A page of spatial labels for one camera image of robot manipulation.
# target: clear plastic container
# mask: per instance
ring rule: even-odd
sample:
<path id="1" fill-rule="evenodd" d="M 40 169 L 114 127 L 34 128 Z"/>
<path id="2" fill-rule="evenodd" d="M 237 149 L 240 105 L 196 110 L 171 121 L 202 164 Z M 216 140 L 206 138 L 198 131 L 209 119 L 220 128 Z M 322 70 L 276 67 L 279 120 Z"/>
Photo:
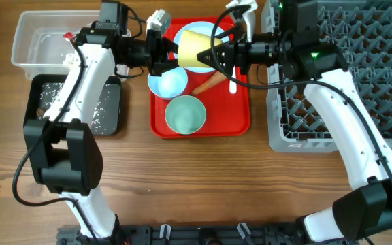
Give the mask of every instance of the clear plastic container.
<path id="1" fill-rule="evenodd" d="M 23 12 L 13 41 L 13 65 L 23 68 L 30 80 L 39 74 L 68 74 L 69 66 L 63 61 L 75 50 L 63 35 L 78 33 L 98 18 L 99 10 Z M 128 69 L 122 66 L 118 72 L 127 74 Z"/>

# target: dish rack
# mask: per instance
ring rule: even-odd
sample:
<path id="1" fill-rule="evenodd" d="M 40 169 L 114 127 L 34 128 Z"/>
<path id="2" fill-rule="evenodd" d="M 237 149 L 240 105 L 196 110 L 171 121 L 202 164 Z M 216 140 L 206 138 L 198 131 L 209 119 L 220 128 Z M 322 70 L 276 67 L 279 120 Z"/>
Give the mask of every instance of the dish rack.
<path id="1" fill-rule="evenodd" d="M 267 1 L 262 32 L 277 31 L 278 1 Z M 318 1 L 321 41 L 337 45 L 349 64 L 359 95 L 392 147 L 392 1 Z M 269 83 L 282 68 L 268 70 Z M 333 152 L 337 147 L 325 123 L 297 88 L 267 94 L 269 144 L 277 152 Z"/>

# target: metal mesh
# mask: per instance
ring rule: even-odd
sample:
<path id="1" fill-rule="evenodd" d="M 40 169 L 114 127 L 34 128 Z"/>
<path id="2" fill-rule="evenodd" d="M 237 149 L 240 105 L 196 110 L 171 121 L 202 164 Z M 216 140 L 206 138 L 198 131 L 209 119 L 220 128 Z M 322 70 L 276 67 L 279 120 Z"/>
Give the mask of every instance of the metal mesh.
<path id="1" fill-rule="evenodd" d="M 392 139 L 392 2 L 368 10 L 318 11 L 321 41 L 336 44 L 349 63 L 360 97 L 380 132 Z M 278 10 L 275 10 L 277 26 Z M 330 138 L 314 107 L 297 88 L 280 89 L 281 126 L 287 138 Z"/>

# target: teal bowl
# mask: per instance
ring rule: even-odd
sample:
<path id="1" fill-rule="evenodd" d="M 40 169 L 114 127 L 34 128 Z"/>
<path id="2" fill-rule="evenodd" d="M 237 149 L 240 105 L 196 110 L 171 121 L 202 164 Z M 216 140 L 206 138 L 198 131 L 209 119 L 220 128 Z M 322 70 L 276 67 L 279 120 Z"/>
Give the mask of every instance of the teal bowl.
<path id="1" fill-rule="evenodd" d="M 196 97 L 184 95 L 170 101 L 166 107 L 166 123 L 171 130 L 182 135 L 198 132 L 205 124 L 207 111 Z"/>

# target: wooden table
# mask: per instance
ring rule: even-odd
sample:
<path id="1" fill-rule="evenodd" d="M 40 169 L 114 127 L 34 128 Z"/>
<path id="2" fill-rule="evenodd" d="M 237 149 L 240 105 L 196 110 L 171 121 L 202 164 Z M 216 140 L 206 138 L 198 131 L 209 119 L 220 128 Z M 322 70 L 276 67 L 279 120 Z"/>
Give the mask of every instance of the wooden table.
<path id="1" fill-rule="evenodd" d="M 125 3 L 146 19 L 159 8 L 173 17 L 218 16 L 227 2 Z M 264 1 L 259 5 L 258 16 Z M 77 224 L 65 203 L 28 208 L 12 197 L 13 173 L 26 150 L 22 122 L 31 84 L 23 70 L 10 63 L 19 16 L 25 10 L 98 10 L 99 6 L 99 0 L 0 0 L 0 244 L 55 244 L 57 228 Z M 131 22 L 130 29 L 136 28 Z M 256 81 L 254 67 L 250 81 Z M 123 105 L 124 129 L 114 137 L 97 138 L 104 160 L 102 189 L 123 224 L 294 221 L 331 206 L 350 191 L 337 152 L 281 154 L 270 149 L 266 91 L 250 91 L 252 125 L 242 136 L 162 140 L 149 127 L 146 76 L 129 80 L 125 89 L 129 102 Z M 34 182 L 29 164 L 19 189 L 31 201 L 55 197 Z M 372 239 L 392 244 L 392 231 Z"/>

